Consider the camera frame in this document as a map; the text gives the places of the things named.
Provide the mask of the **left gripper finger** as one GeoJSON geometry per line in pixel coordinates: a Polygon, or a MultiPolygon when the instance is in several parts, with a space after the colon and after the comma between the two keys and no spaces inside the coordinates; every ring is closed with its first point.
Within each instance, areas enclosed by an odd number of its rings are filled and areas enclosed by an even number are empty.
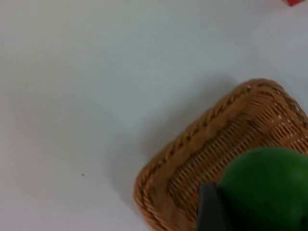
{"type": "Polygon", "coordinates": [[[198,188],[197,231],[228,231],[229,218],[219,190],[213,183],[198,188]]]}

